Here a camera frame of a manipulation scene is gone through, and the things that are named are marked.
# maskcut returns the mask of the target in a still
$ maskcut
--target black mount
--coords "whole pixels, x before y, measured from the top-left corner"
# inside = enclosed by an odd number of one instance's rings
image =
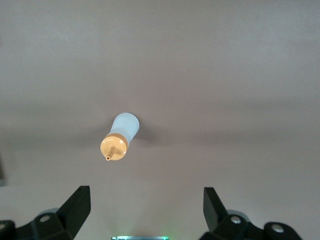
[[[302,240],[284,223],[268,222],[260,229],[239,215],[228,214],[213,187],[204,188],[203,213],[209,232],[200,240]]]
[[[56,213],[44,213],[16,228],[0,221],[0,240],[73,240],[91,210],[90,187],[80,186]]]

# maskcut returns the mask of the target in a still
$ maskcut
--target plastic bottle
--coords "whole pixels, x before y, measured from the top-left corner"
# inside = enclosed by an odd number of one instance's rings
[[[140,124],[137,117],[124,112],[115,117],[111,130],[103,139],[100,150],[107,161],[122,159]]]

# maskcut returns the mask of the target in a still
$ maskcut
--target screw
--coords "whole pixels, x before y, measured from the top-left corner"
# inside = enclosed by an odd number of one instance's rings
[[[240,219],[238,216],[232,216],[232,217],[231,217],[231,221],[232,221],[234,224],[240,224],[240,223],[241,223],[241,219]]]
[[[49,215],[45,215],[42,218],[40,218],[40,222],[44,223],[44,222],[48,221],[49,219],[50,219],[50,216]]]
[[[282,228],[282,226],[280,226],[279,224],[273,224],[272,226],[271,226],[271,228],[275,231],[275,232],[277,232],[277,233],[280,233],[280,234],[282,234],[285,230]]]

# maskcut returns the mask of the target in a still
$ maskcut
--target led light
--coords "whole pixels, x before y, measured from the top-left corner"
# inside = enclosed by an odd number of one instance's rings
[[[169,240],[168,236],[113,236],[111,240]]]

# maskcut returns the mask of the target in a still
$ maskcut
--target gray wall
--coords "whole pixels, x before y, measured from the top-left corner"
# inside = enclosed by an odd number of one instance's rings
[[[319,238],[320,1],[0,1],[0,218],[90,185],[76,239],[198,239],[203,187]],[[125,158],[100,142],[141,128]]]

